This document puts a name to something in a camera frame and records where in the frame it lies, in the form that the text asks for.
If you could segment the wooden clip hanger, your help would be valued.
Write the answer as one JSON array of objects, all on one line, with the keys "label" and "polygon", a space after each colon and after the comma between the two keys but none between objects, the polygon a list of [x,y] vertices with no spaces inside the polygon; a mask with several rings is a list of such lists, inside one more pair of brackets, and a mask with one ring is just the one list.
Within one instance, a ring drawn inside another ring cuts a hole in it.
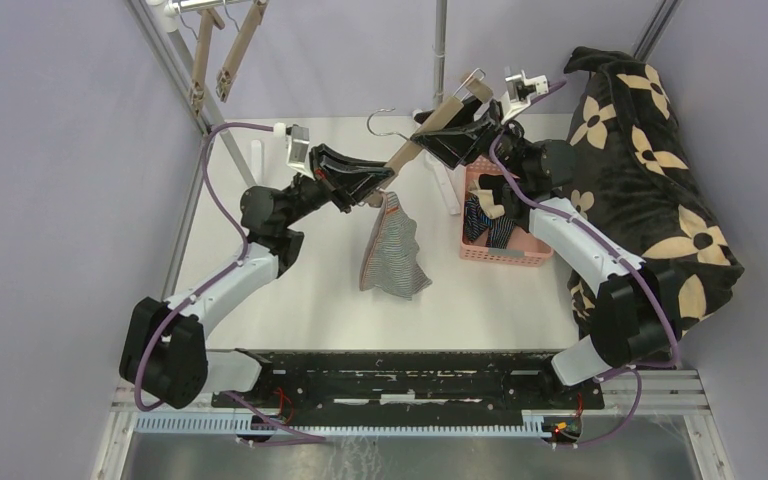
[{"label": "wooden clip hanger", "polygon": [[468,96],[477,98],[480,103],[486,103],[492,99],[492,89],[483,83],[485,77],[486,73],[480,68],[476,68],[468,75],[465,75],[461,85],[432,111],[410,137],[406,138],[403,145],[389,159],[386,166],[391,168],[395,175],[398,175],[407,163],[414,160],[423,151],[423,147],[415,143],[413,137],[420,133],[444,129],[463,109],[465,99]]},{"label": "wooden clip hanger", "polygon": [[226,103],[229,99],[244,56],[255,32],[263,21],[268,6],[268,1],[253,1],[242,25],[239,27],[226,59],[216,77],[215,92],[218,100],[222,103]]},{"label": "wooden clip hanger", "polygon": [[201,113],[205,98],[206,71],[213,30],[225,28],[225,22],[214,8],[199,11],[200,23],[193,55],[189,101],[196,115]]}]

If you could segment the black underwear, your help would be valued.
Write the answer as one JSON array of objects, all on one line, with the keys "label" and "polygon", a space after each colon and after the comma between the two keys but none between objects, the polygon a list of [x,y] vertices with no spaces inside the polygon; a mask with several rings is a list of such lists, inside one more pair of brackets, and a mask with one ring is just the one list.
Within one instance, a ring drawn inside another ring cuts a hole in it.
[{"label": "black underwear", "polygon": [[481,207],[491,219],[505,215],[514,221],[517,227],[525,232],[530,231],[527,205],[504,176],[483,174],[471,183],[468,194],[479,198]]}]

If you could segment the dark striped underwear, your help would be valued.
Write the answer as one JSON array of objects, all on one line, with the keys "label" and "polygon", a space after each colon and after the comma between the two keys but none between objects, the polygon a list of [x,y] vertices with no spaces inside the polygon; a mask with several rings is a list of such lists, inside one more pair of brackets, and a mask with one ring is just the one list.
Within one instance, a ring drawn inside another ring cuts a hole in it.
[{"label": "dark striped underwear", "polygon": [[514,221],[505,215],[491,219],[480,205],[479,198],[468,194],[464,203],[463,236],[474,243],[485,234],[485,246],[488,248],[505,249],[517,228]]}]

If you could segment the grey striped underwear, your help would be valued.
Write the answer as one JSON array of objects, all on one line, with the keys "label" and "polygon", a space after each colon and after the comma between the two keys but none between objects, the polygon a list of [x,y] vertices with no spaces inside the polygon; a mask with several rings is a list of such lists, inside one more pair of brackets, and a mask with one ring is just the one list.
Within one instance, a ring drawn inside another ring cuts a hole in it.
[{"label": "grey striped underwear", "polygon": [[359,290],[379,289],[412,300],[432,284],[418,262],[417,222],[406,214],[394,192],[384,192],[359,275]]}]

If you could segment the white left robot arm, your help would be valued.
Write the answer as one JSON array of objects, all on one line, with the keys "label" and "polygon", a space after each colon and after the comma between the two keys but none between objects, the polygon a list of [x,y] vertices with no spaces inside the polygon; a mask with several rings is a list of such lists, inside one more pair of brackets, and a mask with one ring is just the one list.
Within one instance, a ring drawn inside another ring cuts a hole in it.
[{"label": "white left robot arm", "polygon": [[225,266],[165,300],[142,299],[133,309],[119,375],[161,403],[182,409],[202,393],[233,391],[251,406],[267,404],[274,379],[264,360],[242,350],[210,351],[209,334],[258,289],[297,260],[303,233],[292,225],[326,204],[348,213],[395,177],[384,162],[313,147],[308,170],[284,189],[255,186],[241,196],[243,244]]}]

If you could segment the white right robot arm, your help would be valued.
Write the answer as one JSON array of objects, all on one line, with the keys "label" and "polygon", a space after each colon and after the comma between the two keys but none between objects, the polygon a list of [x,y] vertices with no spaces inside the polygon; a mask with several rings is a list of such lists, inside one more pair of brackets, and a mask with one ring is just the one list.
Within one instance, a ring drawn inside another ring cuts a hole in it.
[{"label": "white right robot arm", "polygon": [[624,367],[675,364],[678,276],[620,246],[561,196],[578,160],[568,142],[527,140],[496,100],[480,118],[466,106],[444,123],[434,110],[414,120],[412,141],[446,167],[491,161],[500,171],[506,218],[550,246],[596,297],[589,332],[554,355],[537,382],[544,403],[563,407],[577,396],[578,384]]}]

